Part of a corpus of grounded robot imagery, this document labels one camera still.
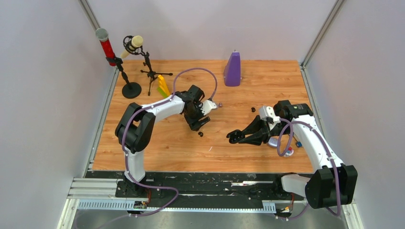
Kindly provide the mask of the black earbud charging case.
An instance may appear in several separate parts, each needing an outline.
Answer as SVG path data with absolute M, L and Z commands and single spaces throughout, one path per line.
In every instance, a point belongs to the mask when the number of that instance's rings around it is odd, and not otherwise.
M 226 138 L 228 138 L 230 144 L 237 144 L 239 141 L 245 138 L 245 134 L 241 130 L 236 129 L 234 131 L 229 132 L 226 135 Z

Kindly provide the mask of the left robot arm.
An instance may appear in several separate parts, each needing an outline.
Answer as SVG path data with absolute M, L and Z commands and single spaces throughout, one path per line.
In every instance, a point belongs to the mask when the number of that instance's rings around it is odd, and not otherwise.
M 204 99 L 202 89 L 192 85 L 187 91 L 177 91 L 160 101 L 139 105 L 131 103 L 119 121 L 115 135 L 121 144 L 124 160 L 124 186 L 126 193 L 141 197 L 146 192 L 144 151 L 157 122 L 173 115 L 183 115 L 192 131 L 210 121 L 208 114 L 218 108 L 212 98 Z

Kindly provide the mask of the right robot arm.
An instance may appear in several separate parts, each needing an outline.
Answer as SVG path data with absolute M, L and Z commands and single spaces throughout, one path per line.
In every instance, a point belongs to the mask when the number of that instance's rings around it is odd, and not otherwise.
M 304 177 L 296 173 L 278 175 L 273 194 L 285 199 L 291 193 L 304 197 L 314 208 L 341 207 L 352 203 L 358 172 L 346 165 L 332 150 L 317 127 L 307 104 L 278 101 L 274 106 L 263 106 L 259 115 L 243 130 L 227 134 L 231 144 L 259 146 L 272 137 L 296 136 L 307 153 L 314 174 Z

